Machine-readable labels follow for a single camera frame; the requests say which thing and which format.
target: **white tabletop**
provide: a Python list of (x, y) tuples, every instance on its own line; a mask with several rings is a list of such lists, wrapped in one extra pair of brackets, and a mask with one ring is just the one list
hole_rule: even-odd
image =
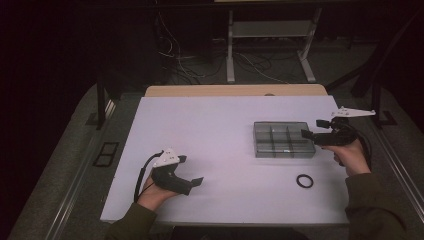
[[(326, 132), (315, 126), (315, 120), (330, 120), (336, 109), (332, 96), (142, 98), (101, 220), (113, 222), (124, 216), (140, 168), (151, 155), (172, 147), (188, 157), (176, 175), (204, 180), (189, 196), (162, 205), (158, 222), (345, 224), (346, 173), (332, 160), (331, 152), (317, 147), (312, 159), (259, 159), (254, 154), (254, 122), (301, 121), (311, 131)], [(299, 174), (311, 176), (313, 187), (299, 187)]]

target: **wire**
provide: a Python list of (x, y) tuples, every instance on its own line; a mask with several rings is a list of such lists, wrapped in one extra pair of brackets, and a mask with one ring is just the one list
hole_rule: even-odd
[(163, 150), (160, 153), (156, 153), (153, 156), (151, 156), (144, 166), (140, 169), (140, 174), (138, 175), (137, 184), (135, 185), (135, 191), (134, 191), (134, 202), (137, 202), (138, 198), (140, 197), (140, 186), (141, 182), (143, 181), (144, 173), (146, 172), (146, 168), (149, 165), (149, 163), (153, 160), (153, 158), (160, 157), (163, 153)]
[(233, 56), (235, 63), (242, 68), (243, 70), (245, 70), (246, 72), (250, 72), (250, 73), (256, 73), (256, 71), (251, 71), (250, 69), (247, 69), (246, 67), (244, 67), (240, 62), (246, 62), (244, 59), (239, 60), (237, 55)]
[(356, 130), (356, 132), (358, 133), (358, 136), (360, 136), (364, 140), (364, 142), (361, 141), (361, 144), (365, 144), (364, 148), (366, 148), (366, 149), (364, 149), (364, 150), (365, 151), (368, 150), (368, 151), (366, 151), (366, 154), (368, 154), (367, 158), (368, 158), (369, 161), (371, 161), (371, 157), (372, 157), (371, 141), (367, 138), (367, 136), (363, 132), (361, 132), (359, 130)]
[(209, 73), (209, 74), (199, 75), (195, 71), (193, 71), (192, 69), (188, 68), (187, 66), (185, 66), (185, 68), (186, 68), (186, 70), (188, 70), (188, 71), (192, 72), (193, 74), (197, 75), (197, 76), (191, 76), (191, 77), (196, 77), (196, 78), (199, 78), (199, 77), (203, 77), (203, 78), (205, 78), (205, 77), (211, 77), (211, 76), (215, 76), (219, 72), (219, 70), (221, 70), (222, 65), (224, 63), (224, 60), (225, 60), (225, 57), (222, 57), (222, 60), (220, 61), (217, 69), (215, 69), (212, 73)]
[(169, 54), (166, 54), (166, 53), (163, 53), (163, 52), (159, 52), (159, 54), (160, 54), (160, 55), (163, 55), (163, 56), (165, 56), (165, 57), (169, 57), (169, 58), (174, 58), (174, 57), (175, 57), (175, 55), (174, 55), (174, 54), (169, 55)]
[(160, 38), (168, 40), (170, 46), (169, 46), (169, 50), (168, 50), (167, 53), (170, 53), (172, 51), (173, 47), (174, 47), (173, 44), (172, 44), (172, 41), (169, 38), (165, 38), (165, 37), (160, 37)]
[(175, 83), (175, 81), (174, 81), (174, 84), (175, 85), (180, 85), (180, 77), (181, 78), (183, 78), (182, 80), (184, 81), (184, 82), (186, 82), (186, 83), (188, 83), (189, 85), (193, 85), (193, 83), (191, 82), (191, 80), (187, 77), (187, 76), (185, 76), (185, 75), (182, 75), (182, 74), (180, 74), (179, 72), (178, 72), (178, 69), (177, 69), (177, 72), (176, 72), (176, 75), (177, 75), (177, 79), (178, 79), (178, 82), (177, 83)]
[[(283, 58), (275, 58), (274, 56), (277, 54), (277, 51), (279, 50), (279, 49), (282, 49), (283, 48), (283, 45), (285, 45), (285, 43), (286, 42), (288, 42), (287, 40), (279, 40), (279, 42), (280, 42), (280, 44), (278, 45), (278, 46), (276, 46), (276, 49), (277, 50), (275, 50), (275, 51), (273, 51), (272, 52), (272, 54), (271, 54), (271, 56), (270, 57), (264, 57), (264, 56), (262, 56), (262, 55), (259, 55), (259, 56), (257, 56), (258, 58), (262, 58), (262, 59), (265, 59), (265, 60), (267, 60), (267, 61), (271, 61), (271, 60), (287, 60), (287, 59), (290, 59), (290, 58), (293, 58), (293, 57), (297, 57), (297, 51), (294, 53), (294, 54), (292, 54), (292, 55), (290, 55), (290, 56), (288, 56), (288, 57), (283, 57)], [(299, 41), (297, 41), (297, 40), (290, 40), (290, 42), (292, 42), (292, 43), (294, 43), (293, 44), (293, 46), (297, 49), (297, 50), (299, 50), (300, 49), (300, 45), (299, 45)], [(250, 42), (246, 42), (245, 43), (248, 47), (250, 47), (250, 48), (255, 48), (255, 46), (253, 45), (253, 44), (250, 44)], [(233, 44), (233, 48), (235, 49), (235, 50), (239, 50), (238, 49), (238, 47), (240, 47), (240, 44), (238, 45), (238, 46), (236, 46), (237, 44)]]
[[(272, 68), (272, 63), (271, 63), (271, 60), (270, 59), (268, 59), (266, 57), (263, 57), (262, 55), (254, 55), (254, 54), (250, 54), (250, 55), (252, 57), (261, 59), (261, 61), (259, 61), (259, 62), (253, 62), (252, 61), (252, 63), (254, 63), (255, 66), (259, 66), (261, 68), (261, 72), (264, 72), (264, 71)], [(262, 65), (262, 63), (265, 63), (265, 62), (267, 63), (268, 66), (263, 66)]]
[(143, 194), (147, 189), (149, 189), (153, 184), (155, 184), (154, 182), (150, 183), (149, 186), (147, 186), (145, 189), (143, 189), (143, 191), (141, 191), (140, 195)]
[(290, 84), (290, 83), (288, 83), (288, 82), (286, 82), (286, 81), (283, 81), (283, 80), (280, 80), (280, 79), (277, 79), (277, 78), (273, 78), (273, 77), (270, 77), (270, 76), (268, 76), (268, 75), (266, 75), (266, 74), (264, 74), (263, 72), (261, 72), (261, 71), (259, 71), (256, 67), (255, 67), (255, 65), (245, 56), (245, 55), (243, 55), (243, 54), (241, 54), (241, 53), (234, 53), (234, 54), (236, 54), (236, 55), (240, 55), (240, 56), (242, 56), (244, 59), (246, 59), (249, 63), (250, 63), (250, 65), (253, 67), (253, 69), (255, 69), (256, 70), (256, 72), (258, 72), (260, 75), (262, 75), (262, 76), (264, 76), (264, 77), (266, 77), (266, 78), (268, 78), (268, 79), (271, 79), (271, 80), (274, 80), (274, 81), (277, 81), (277, 82), (281, 82), (281, 83), (285, 83), (285, 84)]
[(165, 21), (163, 20), (162, 14), (160, 12), (158, 12), (158, 16), (159, 16), (160, 22), (162, 23), (162, 26), (165, 28), (165, 31), (169, 34), (169, 36), (172, 38), (172, 40), (174, 40), (175, 44), (177, 45), (177, 50), (178, 50), (177, 56), (178, 57), (176, 59), (178, 61), (178, 65), (180, 66), (181, 70), (183, 70), (183, 72), (187, 76), (190, 76), (190, 77), (206, 77), (205, 75), (193, 76), (186, 71), (186, 69), (184, 68), (184, 66), (181, 63), (181, 47), (180, 47), (180, 44), (178, 43), (177, 39), (175, 39), (174, 35), (172, 35), (171, 31), (169, 31), (168, 27), (165, 25)]

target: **person's right hand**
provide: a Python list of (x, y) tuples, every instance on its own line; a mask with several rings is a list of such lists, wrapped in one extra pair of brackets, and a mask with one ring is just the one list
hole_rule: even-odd
[(178, 193), (156, 186), (151, 175), (152, 174), (150, 173), (149, 177), (144, 183), (143, 190), (137, 200), (137, 204), (152, 211), (156, 211), (156, 209), (159, 208), (163, 202), (171, 197), (177, 196)]
[(358, 139), (346, 146), (321, 146), (321, 148), (334, 152), (334, 160), (343, 163), (348, 176), (371, 172)]

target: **dark sleeve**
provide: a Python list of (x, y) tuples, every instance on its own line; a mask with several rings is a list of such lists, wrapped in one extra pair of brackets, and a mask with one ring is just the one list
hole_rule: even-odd
[(400, 210), (385, 193), (375, 174), (349, 177), (346, 185), (349, 192), (346, 215), (350, 221), (350, 240), (407, 239)]
[(114, 222), (106, 233), (106, 240), (141, 240), (149, 238), (156, 213), (133, 203), (125, 216)]

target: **gray floor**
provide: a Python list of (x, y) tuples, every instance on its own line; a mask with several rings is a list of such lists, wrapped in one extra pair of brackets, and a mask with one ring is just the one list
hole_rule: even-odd
[[(214, 61), (199, 58), (185, 52), (181, 65), (185, 71), (173, 74), (169, 84), (226, 84), (224, 44), (215, 43)], [(309, 62), (317, 83), (326, 85), (364, 63), (374, 45), (354, 45), (347, 49), (345, 40), (314, 43)], [(298, 43), (291, 40), (257, 41), (236, 43), (236, 84), (282, 84), (307, 83), (299, 61), (293, 57)], [(256, 64), (249, 67), (246, 58)], [(211, 75), (198, 77), (188, 75)], [(352, 98), (349, 91), (354, 80), (331, 91), (339, 106), (368, 109), (370, 96)], [(45, 172), (37, 184), (10, 239), (102, 239), (108, 228), (99, 221), (120, 154), (125, 146), (132, 119), (143, 93), (126, 93), (115, 102), (113, 114), (101, 130), (87, 124), (96, 113), (95, 86), (81, 99), (68, 128), (53, 153)], [(357, 118), (352, 124), (366, 133), (373, 145), (373, 171), (381, 174), (388, 193), (402, 208), (408, 225), (410, 239), (424, 239), (423, 221), (411, 204), (408, 195), (398, 181), (390, 163), (388, 150), (380, 144), (380, 133), (387, 137), (397, 155), (414, 180), (420, 192), (424, 192), (422, 172), (424, 161), (424, 136), (411, 119), (398, 106), (392, 95), (383, 91), (382, 108), (389, 111), (398, 122), (396, 126), (385, 126), (377, 130), (367, 118)], [(91, 163), (99, 153), (103, 142), (119, 142), (117, 155), (109, 168), (93, 167)], [(297, 227), (311, 240), (347, 239), (347, 227)], [(158, 226), (156, 232), (164, 231)]]

